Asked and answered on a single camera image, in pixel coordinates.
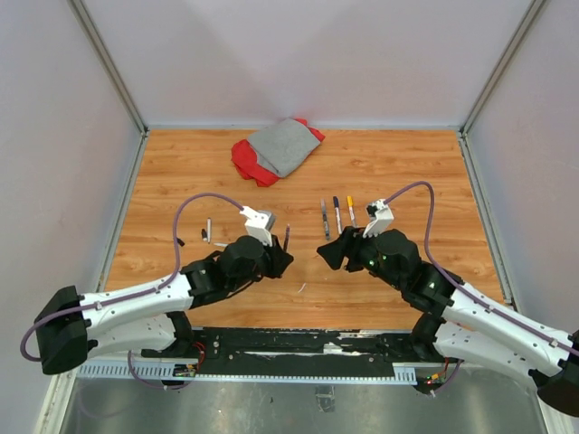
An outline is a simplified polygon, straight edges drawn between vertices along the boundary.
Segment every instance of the wooden table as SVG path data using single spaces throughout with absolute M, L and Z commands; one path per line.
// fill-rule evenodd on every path
M 282 279 L 264 279 L 237 297 L 189 311 L 193 325 L 411 329 L 420 313 L 397 291 L 364 271 L 332 271 L 318 256 L 316 248 L 326 243 L 319 200 L 323 197 L 328 204 L 335 238 L 332 196 L 340 196 L 342 221 L 349 223 L 345 196 L 352 195 L 358 224 L 366 224 L 367 203 L 424 179 L 436 192 L 432 254 L 446 269 L 502 300 L 453 132 L 323 132 L 326 140 L 296 172 L 272 187 L 260 188 L 242 180 L 231 162 L 230 149 L 249 135 L 247 130 L 152 131 L 107 289 L 170 273 L 171 224 L 177 206 L 190 195 L 217 192 L 253 209 L 274 212 L 278 219 L 273 231 L 281 240 L 289 223 L 289 252 L 295 261 Z M 428 191 L 419 187 L 392 204 L 391 228 L 417 242 L 422 255 L 428 197 Z M 179 237 L 185 242 L 181 265 L 216 249 L 201 242 L 207 217 L 213 219 L 212 241 L 231 242 L 245 233 L 245 219 L 230 204 L 214 198 L 194 201 L 179 223 Z

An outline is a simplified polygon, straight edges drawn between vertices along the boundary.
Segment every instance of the red cloth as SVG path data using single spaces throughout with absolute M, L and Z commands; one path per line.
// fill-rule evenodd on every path
M 306 119 L 295 120 L 308 127 Z M 326 136 L 320 133 L 317 129 L 312 127 L 308 127 L 308 129 L 320 142 L 326 138 Z M 259 187 L 269 187 L 280 180 L 276 174 L 273 174 L 257 164 L 257 154 L 255 154 L 250 142 L 246 139 L 233 145 L 232 161 L 235 164 L 235 169 L 243 179 L 253 178 Z

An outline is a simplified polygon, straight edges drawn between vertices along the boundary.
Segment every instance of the perforated metal strip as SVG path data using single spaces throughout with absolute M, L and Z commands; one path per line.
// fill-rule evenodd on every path
M 299 382 L 320 384 L 416 384 L 416 372 L 411 367 L 394 367 L 393 377 L 320 377 L 320 376 L 272 376 L 272 375 L 219 375 L 197 374 L 193 379 L 173 376 L 173 362 L 134 362 L 135 371 L 144 380 L 178 380 L 197 382 Z M 127 362 L 94 359 L 86 362 L 77 378 L 132 379 Z

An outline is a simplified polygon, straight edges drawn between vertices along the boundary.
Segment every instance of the yellow marker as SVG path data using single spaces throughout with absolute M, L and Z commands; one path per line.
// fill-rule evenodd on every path
M 354 201 L 352 200 L 352 196 L 348 196 L 346 198 L 347 201 L 347 209 L 350 210 L 350 220 L 352 221 L 352 226 L 354 226 L 355 228 L 356 226 L 356 217 L 354 215 Z

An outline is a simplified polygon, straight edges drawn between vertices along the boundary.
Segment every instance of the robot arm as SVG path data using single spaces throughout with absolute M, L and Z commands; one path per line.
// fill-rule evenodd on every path
M 417 245 L 397 230 L 385 200 L 367 207 L 366 228 L 346 227 L 318 248 L 332 269 L 362 269 L 398 289 L 424 315 L 411 339 L 418 354 L 439 354 L 507 374 L 537 390 L 552 407 L 579 416 L 579 337 L 539 324 L 487 298 L 459 276 L 423 261 Z
M 250 235 L 182 267 L 174 277 L 112 292 L 57 291 L 35 320 L 40 324 L 54 317 L 36 328 L 43 372 L 63 373 L 91 357 L 118 351 L 177 356 L 195 341 L 186 310 L 232 297 L 262 278 L 280 278 L 293 257 L 270 233 L 273 215 L 248 207 L 241 214 L 248 219 Z

